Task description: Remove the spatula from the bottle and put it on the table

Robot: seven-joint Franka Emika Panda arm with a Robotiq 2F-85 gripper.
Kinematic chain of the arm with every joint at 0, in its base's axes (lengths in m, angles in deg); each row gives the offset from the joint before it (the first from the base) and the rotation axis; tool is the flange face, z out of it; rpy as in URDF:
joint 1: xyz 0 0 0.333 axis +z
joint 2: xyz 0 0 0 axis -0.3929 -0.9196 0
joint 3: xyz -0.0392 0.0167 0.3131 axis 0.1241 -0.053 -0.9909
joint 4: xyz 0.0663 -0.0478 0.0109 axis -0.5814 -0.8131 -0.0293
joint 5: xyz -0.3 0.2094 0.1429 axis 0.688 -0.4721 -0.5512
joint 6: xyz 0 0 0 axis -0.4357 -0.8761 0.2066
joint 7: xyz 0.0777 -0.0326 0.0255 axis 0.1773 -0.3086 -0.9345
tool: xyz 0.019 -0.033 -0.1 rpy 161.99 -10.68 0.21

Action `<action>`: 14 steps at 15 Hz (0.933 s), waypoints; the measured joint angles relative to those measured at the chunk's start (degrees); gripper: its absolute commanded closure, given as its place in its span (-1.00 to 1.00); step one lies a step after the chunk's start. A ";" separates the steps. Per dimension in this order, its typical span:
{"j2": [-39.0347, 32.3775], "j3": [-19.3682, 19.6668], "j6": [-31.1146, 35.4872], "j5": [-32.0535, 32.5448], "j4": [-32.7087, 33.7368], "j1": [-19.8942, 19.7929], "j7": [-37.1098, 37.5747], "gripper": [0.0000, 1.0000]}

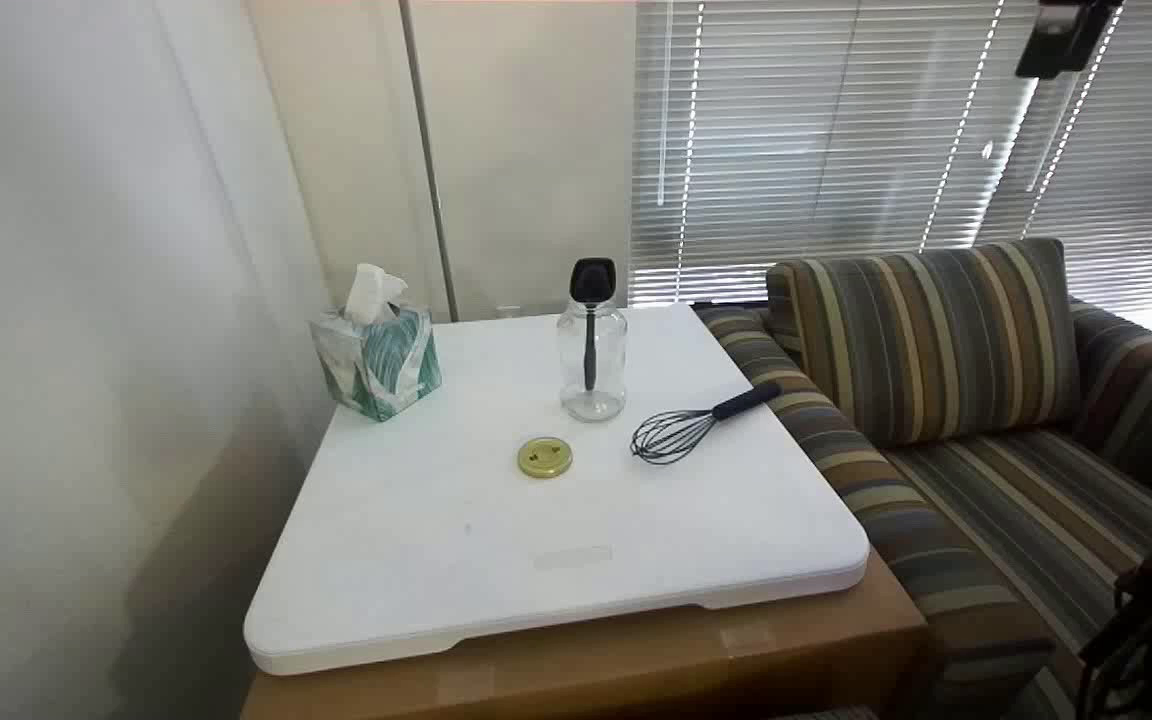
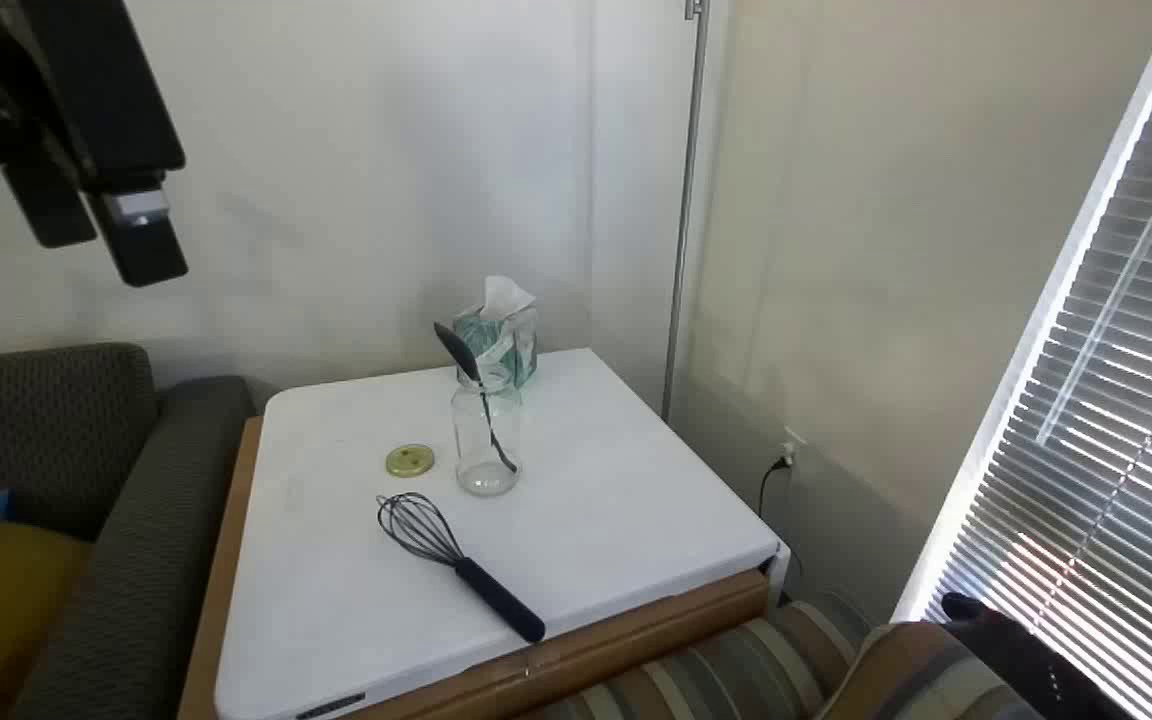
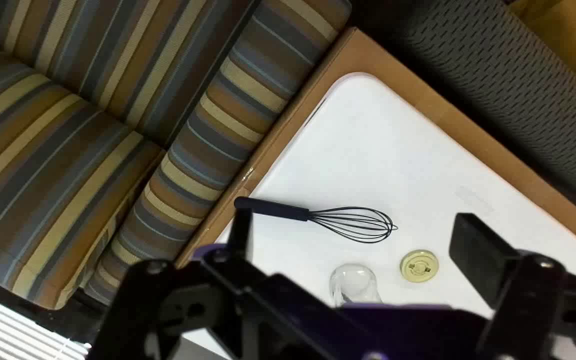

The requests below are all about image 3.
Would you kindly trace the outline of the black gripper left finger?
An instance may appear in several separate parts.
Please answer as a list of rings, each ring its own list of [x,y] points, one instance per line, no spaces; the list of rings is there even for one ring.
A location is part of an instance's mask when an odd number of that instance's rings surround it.
[[[246,260],[252,217],[238,206],[228,242],[183,268],[132,266],[86,360],[167,360],[192,329],[207,329],[238,360],[337,360],[333,312]]]

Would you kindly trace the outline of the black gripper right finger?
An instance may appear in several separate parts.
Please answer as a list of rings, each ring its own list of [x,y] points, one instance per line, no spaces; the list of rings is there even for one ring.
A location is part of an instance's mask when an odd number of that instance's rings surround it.
[[[476,213],[457,212],[449,260],[494,310],[477,340],[484,360],[554,360],[557,336],[576,346],[576,274],[532,250],[516,250]]]

